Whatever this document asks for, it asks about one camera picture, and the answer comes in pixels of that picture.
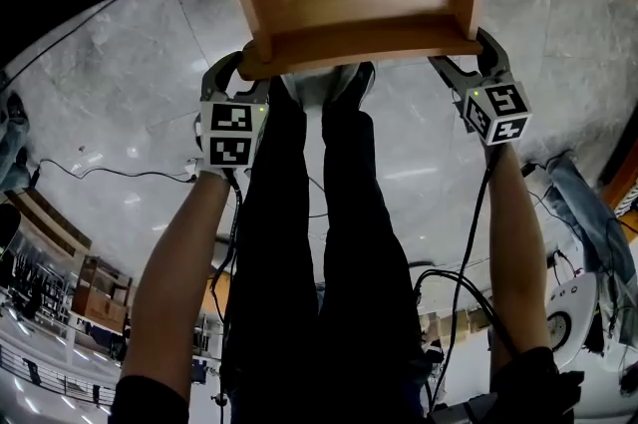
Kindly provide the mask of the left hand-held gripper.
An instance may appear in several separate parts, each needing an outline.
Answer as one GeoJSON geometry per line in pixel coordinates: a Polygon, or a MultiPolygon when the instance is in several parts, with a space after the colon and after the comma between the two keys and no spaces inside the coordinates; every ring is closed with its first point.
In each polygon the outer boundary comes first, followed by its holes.
{"type": "Polygon", "coordinates": [[[253,165],[269,114],[270,81],[254,81],[248,91],[238,91],[228,100],[230,79],[242,60],[242,52],[232,52],[202,77],[199,121],[195,128],[202,151],[195,162],[198,172],[247,170],[253,165]]]}

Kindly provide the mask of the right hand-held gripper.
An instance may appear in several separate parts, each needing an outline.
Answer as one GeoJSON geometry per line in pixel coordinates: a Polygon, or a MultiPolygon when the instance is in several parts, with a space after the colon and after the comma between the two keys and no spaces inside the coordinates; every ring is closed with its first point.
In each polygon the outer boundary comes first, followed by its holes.
{"type": "Polygon", "coordinates": [[[477,41],[478,71],[466,72],[447,56],[428,60],[450,89],[466,92],[458,102],[461,117],[485,146],[520,139],[532,117],[524,88],[513,81],[508,55],[494,36],[478,27],[477,41]]]}

